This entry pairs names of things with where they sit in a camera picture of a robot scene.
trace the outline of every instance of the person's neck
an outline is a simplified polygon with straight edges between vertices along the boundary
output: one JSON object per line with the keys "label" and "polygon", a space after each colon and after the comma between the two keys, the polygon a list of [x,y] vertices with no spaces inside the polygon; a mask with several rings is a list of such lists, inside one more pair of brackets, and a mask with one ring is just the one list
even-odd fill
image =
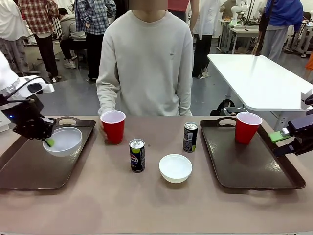
{"label": "person's neck", "polygon": [[161,20],[165,14],[166,11],[139,11],[139,10],[134,10],[133,14],[139,18],[140,20],[148,23],[152,23],[158,20]]}

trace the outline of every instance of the tray rim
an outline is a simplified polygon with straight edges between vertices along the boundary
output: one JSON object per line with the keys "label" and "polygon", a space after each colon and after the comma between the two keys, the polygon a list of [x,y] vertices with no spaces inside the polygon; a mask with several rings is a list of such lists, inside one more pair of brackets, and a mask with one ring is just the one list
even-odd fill
{"label": "tray rim", "polygon": [[[74,120],[76,121],[76,124],[75,125],[72,125],[72,124],[68,124],[68,123],[65,123],[65,124],[59,124],[59,122],[61,120],[66,120],[66,119],[71,119],[71,120]],[[68,183],[69,179],[70,179],[70,176],[72,175],[72,172],[77,164],[77,161],[78,159],[80,158],[80,155],[82,154],[84,148],[85,148],[85,145],[87,144],[88,140],[90,139],[90,136],[92,135],[93,133],[93,130],[94,130],[94,127],[96,125],[96,121],[95,120],[80,120],[78,118],[75,118],[75,117],[71,117],[71,116],[63,116],[63,117],[59,117],[56,119],[57,123],[55,125],[55,130],[56,129],[59,129],[59,128],[62,128],[62,127],[90,127],[92,128],[90,130],[90,133],[88,134],[87,138],[86,138],[86,141],[82,147],[82,150],[80,151],[78,157],[76,158],[74,164],[73,164],[73,167],[71,168],[70,172],[69,172],[69,175],[68,177],[66,178],[66,180],[58,187],[56,188],[2,188],[0,186],[0,190],[18,190],[18,191],[45,191],[45,190],[57,190],[57,189],[60,189],[62,188],[65,184]],[[8,159],[8,161],[6,162],[6,164],[13,158],[13,156],[20,150],[21,147],[24,146],[24,144],[27,143],[27,141],[30,141],[29,139],[23,137],[23,136],[19,136],[9,147],[8,149],[0,156],[4,156],[4,155],[7,155],[8,152],[11,150],[11,148],[13,148],[14,145],[17,145],[19,146],[19,148],[17,148],[15,151],[14,151],[14,154]]]}
{"label": "tray rim", "polygon": [[[214,168],[214,173],[215,173],[215,176],[217,178],[217,181],[219,182],[219,184],[225,188],[229,188],[229,189],[244,189],[244,190],[276,190],[276,191],[281,191],[281,190],[294,190],[294,189],[303,189],[305,186],[306,186],[306,181],[304,180],[304,178],[301,176],[301,174],[299,173],[299,171],[294,167],[294,165],[290,162],[290,160],[285,156],[281,156],[279,158],[284,158],[284,160],[289,163],[295,170],[295,172],[298,174],[299,177],[301,177],[301,180],[303,181],[303,185],[299,186],[299,187],[288,187],[288,188],[274,188],[274,187],[266,187],[266,188],[260,188],[260,187],[254,187],[254,188],[251,188],[251,187],[233,187],[233,186],[227,186],[225,185],[224,183],[222,183],[219,179],[219,176],[218,176],[218,173],[217,173],[217,170],[216,170],[216,166],[215,166],[215,161],[212,159],[212,152],[211,152],[211,149],[208,147],[209,144],[207,142],[207,138],[205,137],[205,134],[203,132],[203,124],[205,122],[211,122],[211,123],[215,123],[216,124],[216,127],[235,127],[234,125],[232,124],[226,124],[226,125],[220,125],[220,122],[222,120],[232,120],[232,121],[236,121],[237,119],[234,118],[234,117],[222,117],[222,118],[219,118],[217,120],[201,120],[200,121],[200,127],[201,127],[201,132],[202,132],[202,136],[204,137],[204,140],[205,140],[205,144],[206,144],[206,148],[208,150],[208,153],[209,153],[209,156],[210,156],[210,160],[211,160],[211,163],[212,163],[212,166]],[[260,134],[260,132],[264,132],[264,133],[267,133],[267,131],[264,129],[264,127],[261,125],[257,134],[260,136],[260,138],[262,139],[262,142],[263,144],[270,150],[271,148],[269,146],[266,145],[266,140],[264,140],[264,137],[262,134]],[[274,160],[279,164],[280,167],[281,166],[281,162],[278,161],[277,157],[275,157],[274,155],[272,155],[272,157],[274,158]]]}

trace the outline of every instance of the gray hoodie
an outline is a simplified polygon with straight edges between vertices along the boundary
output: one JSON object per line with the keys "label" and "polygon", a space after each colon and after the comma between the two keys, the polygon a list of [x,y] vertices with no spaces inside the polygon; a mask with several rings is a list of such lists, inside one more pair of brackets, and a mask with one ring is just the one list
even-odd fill
{"label": "gray hoodie", "polygon": [[75,15],[65,15],[60,20],[62,30],[62,40],[72,39],[74,41],[85,41],[84,32],[76,31]]}

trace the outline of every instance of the brown tray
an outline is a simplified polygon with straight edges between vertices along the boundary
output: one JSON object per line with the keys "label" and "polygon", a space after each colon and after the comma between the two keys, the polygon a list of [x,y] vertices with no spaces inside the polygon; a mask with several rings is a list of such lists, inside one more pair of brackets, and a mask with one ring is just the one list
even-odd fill
{"label": "brown tray", "polygon": [[235,118],[204,120],[200,126],[219,183],[226,188],[254,190],[300,189],[306,183],[286,156],[275,157],[273,144],[261,126],[249,145],[235,142]]}
{"label": "brown tray", "polygon": [[[62,124],[71,119],[75,125]],[[54,157],[47,153],[42,141],[19,137],[0,157],[0,188],[13,190],[58,189],[65,185],[87,142],[94,126],[93,120],[78,120],[74,117],[57,119],[56,129],[74,126],[83,133],[80,148],[68,157]]]}

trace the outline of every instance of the black hair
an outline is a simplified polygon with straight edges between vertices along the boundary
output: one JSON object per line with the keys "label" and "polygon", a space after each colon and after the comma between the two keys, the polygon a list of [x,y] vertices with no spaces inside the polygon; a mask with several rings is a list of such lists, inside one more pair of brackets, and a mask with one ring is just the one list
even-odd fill
{"label": "black hair", "polygon": [[59,14],[65,16],[68,15],[68,11],[65,8],[59,8]]}

